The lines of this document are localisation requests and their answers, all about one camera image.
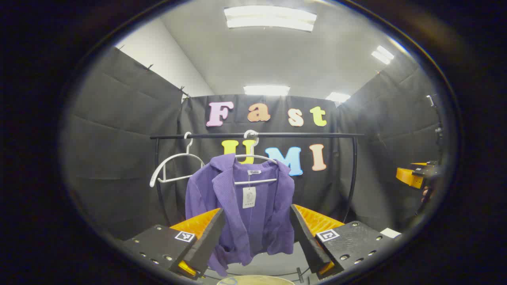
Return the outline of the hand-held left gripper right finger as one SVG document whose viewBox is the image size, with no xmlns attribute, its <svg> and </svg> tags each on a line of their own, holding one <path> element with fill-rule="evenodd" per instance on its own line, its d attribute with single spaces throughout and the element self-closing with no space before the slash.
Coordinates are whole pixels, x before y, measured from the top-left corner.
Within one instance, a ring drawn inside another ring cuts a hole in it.
<svg viewBox="0 0 507 285">
<path fill-rule="evenodd" d="M 363 222 L 344 224 L 292 204 L 290 221 L 309 269 L 318 279 L 340 274 L 394 245 L 396 235 L 379 232 Z"/>
</svg>

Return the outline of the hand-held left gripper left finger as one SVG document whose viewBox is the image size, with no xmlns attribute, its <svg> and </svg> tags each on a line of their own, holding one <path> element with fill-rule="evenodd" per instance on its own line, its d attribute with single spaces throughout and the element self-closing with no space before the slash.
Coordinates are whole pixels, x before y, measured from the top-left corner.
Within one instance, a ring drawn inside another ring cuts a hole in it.
<svg viewBox="0 0 507 285">
<path fill-rule="evenodd" d="M 225 222 L 223 209 L 213 209 L 170 227 L 154 225 L 123 245 L 157 268 L 197 280 L 208 268 Z"/>
</svg>

